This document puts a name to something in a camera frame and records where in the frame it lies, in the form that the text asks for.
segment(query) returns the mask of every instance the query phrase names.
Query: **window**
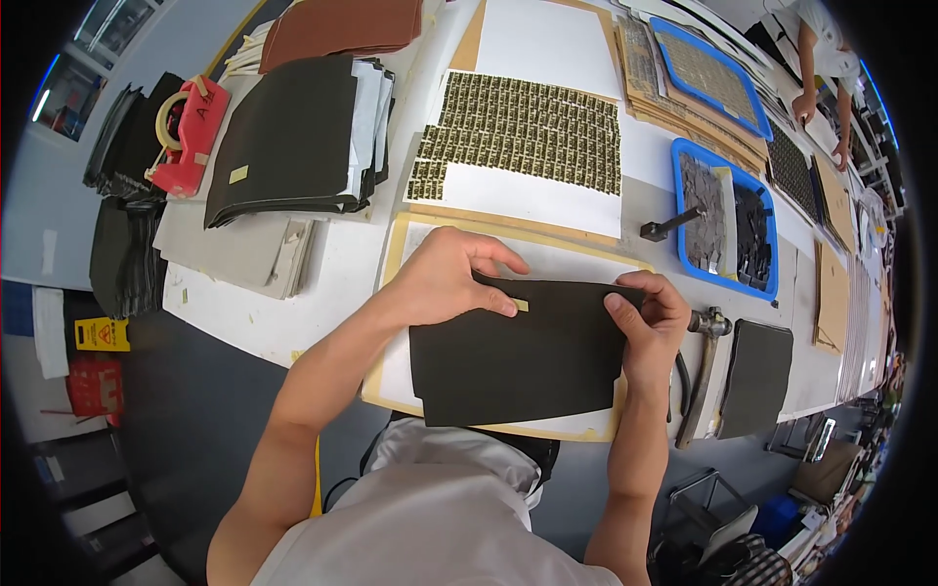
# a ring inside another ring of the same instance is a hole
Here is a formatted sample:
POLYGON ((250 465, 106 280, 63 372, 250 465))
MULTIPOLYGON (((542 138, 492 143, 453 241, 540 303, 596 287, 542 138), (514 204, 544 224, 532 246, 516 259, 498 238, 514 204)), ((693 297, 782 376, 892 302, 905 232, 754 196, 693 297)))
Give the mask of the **window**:
POLYGON ((33 122, 78 141, 121 54, 163 0, 97 0, 46 72, 33 122))
POLYGON ((40 87, 33 122, 78 141, 84 123, 108 81, 66 53, 55 57, 40 87))

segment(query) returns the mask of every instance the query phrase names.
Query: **hammer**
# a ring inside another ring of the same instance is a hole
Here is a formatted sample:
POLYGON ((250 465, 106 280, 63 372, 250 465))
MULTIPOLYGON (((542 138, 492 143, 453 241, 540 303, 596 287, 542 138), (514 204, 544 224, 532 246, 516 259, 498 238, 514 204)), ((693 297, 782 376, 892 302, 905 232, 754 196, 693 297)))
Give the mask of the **hammer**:
POLYGON ((677 432, 677 440, 674 442, 674 446, 681 450, 687 449, 690 445, 694 439, 697 424, 700 423, 706 387, 710 382, 710 373, 713 371, 714 357, 717 355, 717 340, 733 332, 733 323, 723 317, 720 308, 710 308, 703 313, 693 310, 690 313, 688 331, 703 334, 703 354, 694 388, 690 397, 685 398, 685 406, 682 409, 687 412, 687 415, 681 421, 681 429, 677 432))

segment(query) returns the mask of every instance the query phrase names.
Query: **tape roll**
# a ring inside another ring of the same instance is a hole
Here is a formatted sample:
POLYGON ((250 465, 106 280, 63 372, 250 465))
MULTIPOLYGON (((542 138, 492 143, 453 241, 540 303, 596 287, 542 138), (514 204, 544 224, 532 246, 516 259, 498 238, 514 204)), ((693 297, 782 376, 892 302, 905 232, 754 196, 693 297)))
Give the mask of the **tape roll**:
POLYGON ((189 92, 176 92, 172 94, 157 111, 157 140, 159 143, 171 151, 181 151, 182 144, 170 135, 170 130, 166 128, 166 120, 169 118, 170 109, 179 101, 189 98, 189 92))

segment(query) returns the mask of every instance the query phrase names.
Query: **grey floor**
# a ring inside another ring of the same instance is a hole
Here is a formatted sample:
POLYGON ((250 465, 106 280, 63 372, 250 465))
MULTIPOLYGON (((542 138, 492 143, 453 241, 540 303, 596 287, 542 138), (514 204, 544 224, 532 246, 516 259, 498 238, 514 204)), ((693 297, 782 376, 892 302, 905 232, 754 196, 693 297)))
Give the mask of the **grey floor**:
MULTIPOLYGON (((129 335, 133 352, 122 360, 126 412, 118 438, 133 482, 131 495, 170 566, 187 581, 202 582, 209 540, 237 498, 286 370, 165 312, 133 319, 129 335)), ((388 414, 357 400, 325 429, 324 491, 357 475, 361 455, 388 414)), ((662 495, 710 467, 751 503, 782 493, 797 462, 766 453, 766 438, 672 448, 654 525, 664 520, 662 495)), ((602 512, 608 450, 601 443, 563 443, 541 504, 532 512, 535 533, 574 558, 582 557, 602 512)))

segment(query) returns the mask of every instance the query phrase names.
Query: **white table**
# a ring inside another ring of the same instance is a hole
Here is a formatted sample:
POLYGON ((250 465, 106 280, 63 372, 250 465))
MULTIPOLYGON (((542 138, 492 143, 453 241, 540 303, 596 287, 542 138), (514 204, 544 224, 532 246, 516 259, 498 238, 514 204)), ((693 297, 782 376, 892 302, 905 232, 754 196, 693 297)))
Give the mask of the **white table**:
MULTIPOLYGON (((409 168, 408 152, 411 151, 409 156, 412 157, 412 143, 424 127, 433 90, 442 79, 476 5, 470 1, 445 5, 438 12, 433 30, 411 71, 398 72, 412 77, 407 95, 399 99, 395 109, 392 126, 396 125, 397 131, 388 153, 390 176, 372 196, 371 220, 335 219, 320 223, 310 255, 309 283, 302 294, 278 301, 171 263, 164 286, 163 308, 215 338, 285 368, 293 364, 299 353, 358 309, 376 288, 387 227, 392 212, 402 208, 401 192, 407 177, 401 176, 401 172, 409 168)), ((786 99, 794 97, 787 97, 792 91, 791 87, 784 88, 786 99)), ((632 177, 624 179, 622 239, 615 249, 654 265, 658 272, 672 280, 693 308, 720 306, 724 315, 733 321, 745 318, 792 329, 795 338, 793 367, 779 421, 832 406, 836 403, 841 360, 811 345, 816 310, 813 263, 816 229, 785 198, 773 192, 779 230, 778 308, 755 297, 689 277, 678 261, 676 239, 655 244, 638 235, 639 227, 645 222, 661 222, 675 214, 669 150, 675 135, 632 119, 627 124, 623 135, 628 132, 628 149, 642 157, 643 181, 632 177)), ((818 129, 812 134, 817 134, 820 142, 829 143, 833 131, 829 127, 818 129)), ((624 172, 628 173, 628 169, 624 161, 624 172)), ((697 438, 713 431, 715 422, 710 414, 715 412, 722 398, 732 341, 732 336, 728 336, 719 342, 713 375, 707 386, 704 417, 695 432, 697 438)), ((702 337, 694 334, 688 334, 681 346, 692 381, 702 347, 702 337)), ((679 400, 680 387, 676 384, 672 390, 671 437, 680 426, 679 400)))

